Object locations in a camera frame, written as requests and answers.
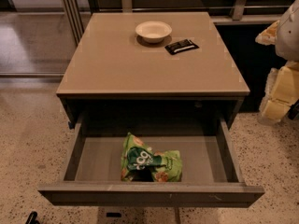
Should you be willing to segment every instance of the brown tabletop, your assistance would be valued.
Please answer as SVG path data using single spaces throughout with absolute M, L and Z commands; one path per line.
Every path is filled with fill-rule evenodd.
M 172 34 L 147 44 L 143 21 Z M 170 55 L 164 46 L 189 38 L 200 49 Z M 59 97 L 245 96 L 249 88 L 205 12 L 93 14 L 57 90 Z

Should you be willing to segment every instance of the terrazzo floor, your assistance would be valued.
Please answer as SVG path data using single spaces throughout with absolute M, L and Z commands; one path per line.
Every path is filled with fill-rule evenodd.
M 63 72 L 74 50 L 67 29 L 62 15 L 0 14 L 0 72 Z M 5 33 L 14 34 L 14 41 Z M 14 56 L 17 47 L 23 56 Z M 48 52 L 40 55 L 40 49 Z M 58 179 L 74 137 L 55 94 L 58 85 L 59 80 L 0 79 L 0 223 L 25 223 L 33 210 L 41 224 L 176 223 L 172 208 L 122 208 L 116 209 L 122 217 L 112 218 L 106 212 L 113 208 L 53 206 L 39 194 L 39 185 Z M 246 183 L 263 186 L 265 195 L 247 209 L 179 208 L 180 222 L 299 223 L 299 121 L 270 127 L 259 124 L 256 113 L 242 113 L 230 134 Z

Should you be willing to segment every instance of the green bag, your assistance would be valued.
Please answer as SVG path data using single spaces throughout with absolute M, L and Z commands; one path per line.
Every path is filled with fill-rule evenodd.
M 178 182 L 181 169 L 179 151 L 153 153 L 151 147 L 128 133 L 121 155 L 122 181 Z

